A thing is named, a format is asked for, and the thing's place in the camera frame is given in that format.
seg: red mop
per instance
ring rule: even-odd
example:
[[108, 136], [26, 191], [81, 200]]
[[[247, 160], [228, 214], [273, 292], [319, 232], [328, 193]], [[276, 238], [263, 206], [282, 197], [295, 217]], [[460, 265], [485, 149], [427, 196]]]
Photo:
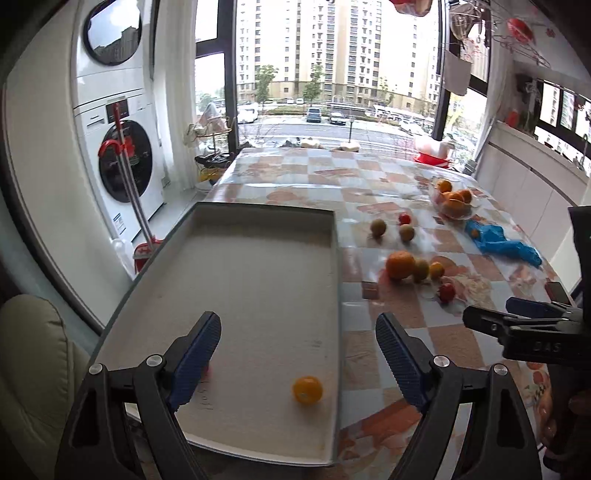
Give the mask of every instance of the red mop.
[[139, 228], [146, 239], [145, 243], [139, 244], [134, 251], [135, 272], [139, 273], [139, 271], [144, 267], [145, 263], [150, 259], [152, 254], [158, 248], [159, 244], [162, 243], [162, 240], [157, 240], [156, 237], [152, 235], [152, 232], [150, 231], [150, 225], [148, 224], [148, 221], [144, 215], [144, 211], [142, 210], [142, 206], [139, 202], [138, 188], [135, 184], [134, 174], [129, 164], [128, 150], [133, 149], [134, 145], [130, 137], [126, 138], [124, 136], [123, 127], [121, 125], [121, 114], [119, 113], [119, 103], [114, 105], [113, 110], [115, 114], [117, 136], [119, 139], [106, 140], [103, 142], [99, 149], [99, 156], [103, 156], [106, 149], [109, 147], [113, 147], [115, 149], [117, 163], [119, 165], [119, 171], [121, 172], [121, 177], [123, 179], [125, 191], [127, 192], [131, 206], [134, 209], [135, 217], [138, 219]]

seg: sticker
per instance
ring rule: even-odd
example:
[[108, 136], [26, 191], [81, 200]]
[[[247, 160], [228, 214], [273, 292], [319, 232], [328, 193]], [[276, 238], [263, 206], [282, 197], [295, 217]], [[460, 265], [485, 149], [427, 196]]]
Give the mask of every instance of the sticker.
[[118, 213], [117, 216], [113, 218], [113, 223], [115, 224], [117, 233], [121, 235], [125, 231], [125, 224], [123, 223], [123, 217], [120, 213]]

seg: metal screw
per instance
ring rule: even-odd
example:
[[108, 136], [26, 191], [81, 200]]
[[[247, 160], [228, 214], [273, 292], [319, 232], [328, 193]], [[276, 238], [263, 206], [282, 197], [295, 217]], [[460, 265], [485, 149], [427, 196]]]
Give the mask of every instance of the metal screw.
[[495, 371], [497, 375], [506, 375], [507, 373], [509, 373], [507, 367], [503, 364], [496, 364], [492, 369]]
[[101, 364], [92, 364], [88, 369], [88, 373], [90, 375], [97, 375], [100, 374], [102, 371], [103, 366]]
[[146, 363], [149, 367], [157, 367], [162, 363], [162, 357], [159, 355], [149, 356], [146, 360]]
[[449, 367], [450, 361], [449, 358], [444, 355], [437, 355], [433, 359], [433, 363], [438, 367]]

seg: washing machine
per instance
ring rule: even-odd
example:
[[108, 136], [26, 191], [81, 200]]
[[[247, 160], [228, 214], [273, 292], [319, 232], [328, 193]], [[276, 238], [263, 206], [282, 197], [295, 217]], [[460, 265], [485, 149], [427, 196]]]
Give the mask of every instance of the washing machine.
[[151, 0], [80, 0], [72, 41], [78, 107], [144, 88]]
[[122, 118], [129, 163], [147, 218], [164, 203], [162, 196], [163, 159], [154, 121], [154, 107], [143, 92], [88, 102], [74, 110], [79, 142], [95, 199], [113, 236], [131, 242], [139, 233], [139, 223], [125, 191], [113, 148], [99, 157], [101, 144], [118, 140], [114, 103]]

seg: blue gripper pad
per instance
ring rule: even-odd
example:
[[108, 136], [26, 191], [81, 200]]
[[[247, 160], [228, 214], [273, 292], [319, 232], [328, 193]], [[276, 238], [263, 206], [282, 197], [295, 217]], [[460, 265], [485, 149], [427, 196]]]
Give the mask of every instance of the blue gripper pad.
[[171, 353], [173, 363], [176, 363], [172, 374], [170, 395], [167, 399], [172, 412], [191, 400], [201, 380], [203, 369], [212, 357], [221, 335], [220, 318], [213, 312], [206, 312], [187, 336], [176, 339], [168, 349], [171, 351], [175, 346], [183, 349], [181, 356]]
[[391, 313], [378, 317], [375, 337], [404, 399], [424, 413], [433, 398], [431, 352], [421, 340], [409, 337]]
[[560, 317], [560, 313], [556, 309], [549, 307], [545, 303], [516, 297], [508, 298], [505, 302], [505, 308], [509, 313], [531, 319]]

